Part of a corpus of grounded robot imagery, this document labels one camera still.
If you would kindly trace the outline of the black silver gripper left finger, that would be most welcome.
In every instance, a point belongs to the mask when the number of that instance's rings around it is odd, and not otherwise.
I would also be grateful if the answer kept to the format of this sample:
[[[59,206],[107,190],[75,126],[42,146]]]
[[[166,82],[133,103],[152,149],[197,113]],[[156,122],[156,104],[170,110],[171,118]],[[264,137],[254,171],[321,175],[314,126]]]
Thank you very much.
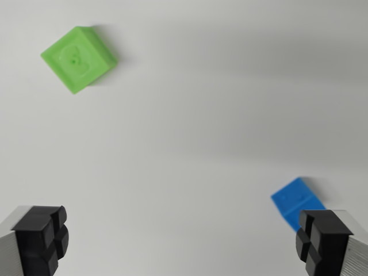
[[[63,206],[19,206],[1,222],[1,275],[51,276],[68,249]]]

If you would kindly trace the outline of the black silver gripper right finger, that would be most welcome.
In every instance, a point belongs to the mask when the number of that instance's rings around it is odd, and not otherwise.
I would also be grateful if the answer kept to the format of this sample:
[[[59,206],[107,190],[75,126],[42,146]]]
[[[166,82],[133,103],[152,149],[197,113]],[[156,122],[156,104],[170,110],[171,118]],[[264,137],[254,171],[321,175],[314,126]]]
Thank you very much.
[[[302,210],[296,251],[311,276],[367,276],[367,230],[345,210]]]

